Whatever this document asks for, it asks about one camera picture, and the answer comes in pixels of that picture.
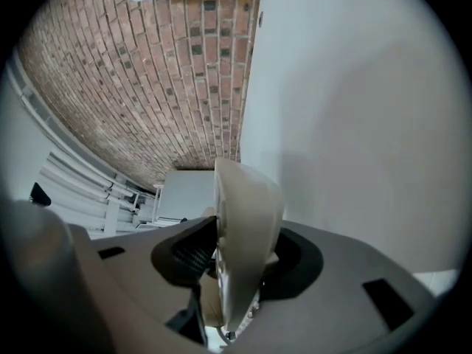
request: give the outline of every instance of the brick wall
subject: brick wall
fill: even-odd
[[[151,187],[239,159],[259,0],[48,0],[19,54],[55,116]]]

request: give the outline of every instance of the black slot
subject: black slot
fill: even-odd
[[[113,248],[98,251],[98,255],[102,260],[104,260],[105,258],[116,256],[117,254],[121,253],[125,253],[125,250],[123,248],[120,248],[119,246],[114,246]]]
[[[366,282],[362,287],[391,331],[413,316],[413,310],[386,280]]]

